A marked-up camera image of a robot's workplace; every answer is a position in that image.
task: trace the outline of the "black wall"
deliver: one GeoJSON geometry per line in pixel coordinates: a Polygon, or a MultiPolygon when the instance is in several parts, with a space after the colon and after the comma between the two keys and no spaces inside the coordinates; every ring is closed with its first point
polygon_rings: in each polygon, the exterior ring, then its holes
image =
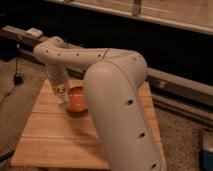
{"type": "Polygon", "coordinates": [[[85,47],[136,50],[152,68],[213,85],[213,36],[42,0],[4,2],[0,10],[13,26],[36,27],[85,47]]]}

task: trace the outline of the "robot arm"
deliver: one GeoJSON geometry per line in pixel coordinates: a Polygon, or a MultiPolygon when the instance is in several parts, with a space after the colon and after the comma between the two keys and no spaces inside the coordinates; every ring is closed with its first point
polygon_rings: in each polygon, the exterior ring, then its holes
{"type": "Polygon", "coordinates": [[[35,57],[60,80],[65,68],[87,70],[84,94],[112,171],[163,171],[138,87],[147,65],[137,52],[119,49],[65,49],[54,37],[37,45],[35,57]]]}

